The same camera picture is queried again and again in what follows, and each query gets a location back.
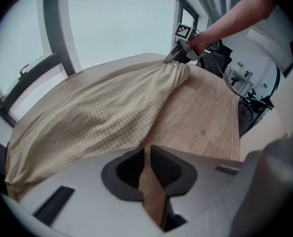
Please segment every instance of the white desk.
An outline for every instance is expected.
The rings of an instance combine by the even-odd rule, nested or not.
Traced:
[[[232,77],[238,77],[240,79],[240,81],[236,82],[233,87],[242,96],[245,96],[247,92],[249,92],[249,90],[253,87],[253,83],[249,79],[233,68],[231,68],[231,71],[227,76],[230,84],[232,83]]]

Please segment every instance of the checkered cloth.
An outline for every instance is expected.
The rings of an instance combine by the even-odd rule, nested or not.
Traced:
[[[168,96],[189,74],[187,65],[149,62],[68,95],[37,117],[10,149],[9,195],[21,198],[75,160],[140,145]]]

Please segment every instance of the yellow gingham fabric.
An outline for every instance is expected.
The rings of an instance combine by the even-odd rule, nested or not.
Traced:
[[[189,74],[184,64],[138,64],[68,95],[36,118],[8,152],[9,195],[22,197],[75,160],[140,145]]]

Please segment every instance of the wood grain surface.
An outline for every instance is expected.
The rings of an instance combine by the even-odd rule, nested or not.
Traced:
[[[150,145],[162,145],[207,157],[239,160],[238,97],[224,80],[194,65],[189,78],[169,96],[143,142],[145,167],[139,190],[144,207],[160,226],[165,194],[156,179],[149,159]],[[33,120],[69,93],[92,82],[94,72],[86,70],[67,79],[43,97],[18,122],[9,148]],[[6,159],[6,171],[9,157]]]

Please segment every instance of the window pane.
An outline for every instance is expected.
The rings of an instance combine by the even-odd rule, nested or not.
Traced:
[[[175,5],[176,0],[68,0],[81,69],[147,52],[167,55]]]
[[[189,14],[189,12],[183,9],[181,23],[186,26],[193,27],[194,21],[195,21],[194,18]]]
[[[57,86],[67,75],[61,64],[39,77],[17,99],[11,107],[9,114],[16,120],[20,120],[41,98]]]
[[[51,54],[42,0],[20,0],[0,22],[0,95],[20,77],[19,71]]]

